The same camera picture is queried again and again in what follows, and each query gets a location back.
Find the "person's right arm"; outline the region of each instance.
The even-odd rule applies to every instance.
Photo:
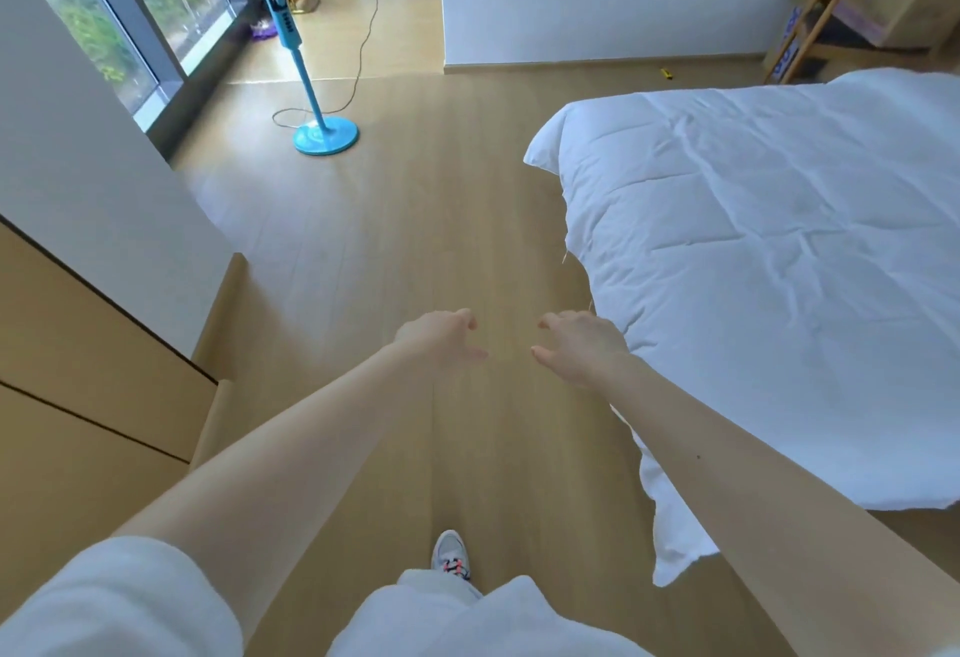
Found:
[[[960,584],[827,483],[630,354],[609,321],[548,313],[561,378],[640,435],[801,657],[934,655],[960,645]]]

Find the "person's left arm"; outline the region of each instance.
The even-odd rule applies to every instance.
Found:
[[[290,571],[406,400],[486,358],[469,310],[428,313],[389,346],[267,421],[114,535],[170,543],[199,566],[250,639]]]

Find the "blue fan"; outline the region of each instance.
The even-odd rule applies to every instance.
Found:
[[[301,55],[300,45],[303,43],[297,26],[294,24],[293,14],[290,12],[287,0],[267,0],[267,7],[276,24],[276,31],[280,44],[290,51],[294,58],[296,71],[299,73],[306,97],[310,101],[314,119],[308,121],[294,131],[294,147],[300,153],[310,156],[330,156],[349,149],[357,142],[360,135],[356,124],[346,118],[338,116],[324,116],[317,103],[317,95],[313,92],[313,85],[307,75],[304,65],[304,56]]]

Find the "power cord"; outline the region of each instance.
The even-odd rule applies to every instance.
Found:
[[[334,113],[340,113],[341,111],[347,110],[347,108],[354,102],[354,98],[357,95],[357,85],[360,83],[360,76],[363,74],[363,49],[367,44],[367,41],[370,40],[371,34],[374,32],[374,20],[377,19],[377,13],[380,11],[380,0],[373,0],[373,14],[369,17],[369,24],[366,26],[366,37],[363,38],[363,42],[360,43],[360,50],[358,52],[358,62],[357,62],[357,75],[353,79],[353,91],[350,93],[349,100],[341,105],[336,110],[327,111],[323,113],[328,115],[333,115]],[[299,111],[300,113],[310,114],[313,111],[307,108],[281,108],[279,111],[270,116],[270,119],[282,129],[298,129],[300,126],[291,126],[290,124],[282,124],[277,120],[277,116],[280,116],[282,113],[288,113],[290,111]]]

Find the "hand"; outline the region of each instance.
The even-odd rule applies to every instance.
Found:
[[[477,329],[477,319],[469,308],[456,313],[437,310],[403,323],[393,341],[425,354],[438,368],[455,368],[483,361],[486,350],[467,345],[467,332]]]
[[[617,327],[593,313],[547,313],[538,325],[553,331],[557,350],[534,346],[530,352],[538,363],[571,384],[595,388],[612,361],[630,353]]]

